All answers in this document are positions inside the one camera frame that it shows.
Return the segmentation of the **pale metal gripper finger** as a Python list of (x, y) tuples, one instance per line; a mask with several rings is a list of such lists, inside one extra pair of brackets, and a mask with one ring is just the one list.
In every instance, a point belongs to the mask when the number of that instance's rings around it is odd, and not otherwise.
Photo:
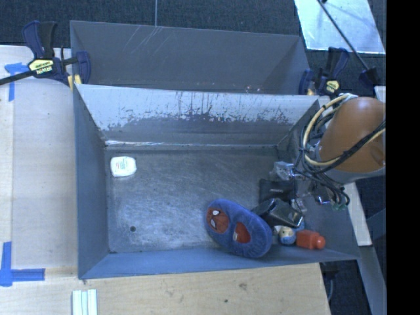
[(301, 199), (301, 198), (291, 199), (290, 205), (292, 206), (292, 208), (299, 211), (302, 215), (306, 215), (308, 212), (304, 199)]

